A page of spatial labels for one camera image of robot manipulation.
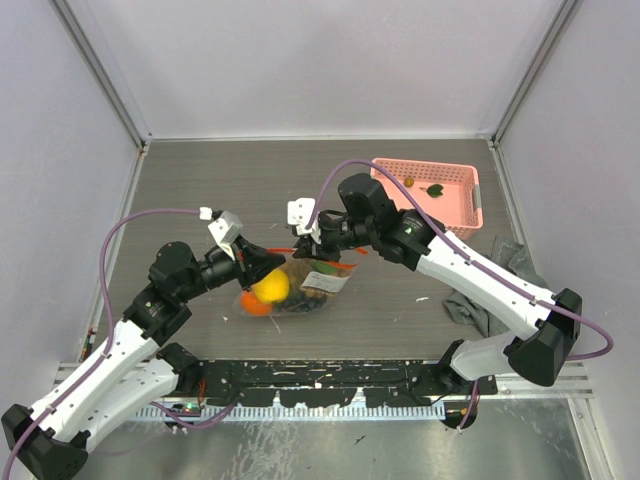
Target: label on bag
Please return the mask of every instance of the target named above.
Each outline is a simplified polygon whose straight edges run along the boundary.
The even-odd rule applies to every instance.
[[[319,272],[309,272],[307,278],[302,283],[302,288],[317,288],[329,293],[338,293],[347,283],[349,277],[334,277]]]

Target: plastic basket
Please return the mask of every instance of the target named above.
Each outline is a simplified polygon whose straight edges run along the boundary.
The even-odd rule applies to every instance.
[[[482,227],[480,185],[475,167],[396,158],[376,158],[373,162],[388,170],[401,183],[407,177],[413,178],[414,184],[408,188],[409,193],[425,212],[444,223],[461,240],[467,240]],[[413,208],[384,175],[371,169],[371,176],[382,183],[398,209]],[[426,189],[435,183],[444,187],[443,195],[432,198]]]

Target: wooden table surface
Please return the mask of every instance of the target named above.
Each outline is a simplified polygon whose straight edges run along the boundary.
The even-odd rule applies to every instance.
[[[390,157],[474,165],[480,176],[484,227],[469,245],[491,251],[496,235],[512,236],[487,144],[482,140],[305,140],[155,142],[142,168],[131,211],[155,207],[229,210],[243,235],[265,247],[290,247],[289,200],[315,197],[329,171],[348,158]],[[323,208],[342,209],[339,181]],[[213,246],[207,224],[185,215],[155,215],[127,226],[111,281],[119,314],[147,284],[157,250],[188,243],[196,256]],[[442,300],[452,289],[434,279],[368,255],[340,294],[301,316],[248,318],[236,313],[236,283],[189,302],[193,316],[174,335],[200,358],[384,359],[439,358],[459,338],[477,339],[475,327],[454,324]],[[428,300],[417,301],[428,297]],[[100,324],[98,341],[106,334]]]

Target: yellow lemon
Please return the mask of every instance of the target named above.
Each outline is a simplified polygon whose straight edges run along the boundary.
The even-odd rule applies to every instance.
[[[262,303],[281,302],[289,295],[289,277],[279,268],[251,287]]]

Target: gray towel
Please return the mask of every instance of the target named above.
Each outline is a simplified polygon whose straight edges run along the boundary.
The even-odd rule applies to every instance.
[[[527,249],[519,243],[507,238],[496,237],[491,251],[491,261],[510,271],[528,283],[547,288],[547,282],[538,276]],[[507,326],[493,314],[460,292],[455,292],[444,301],[444,306],[455,323],[476,325],[485,337],[500,335],[509,331]]]

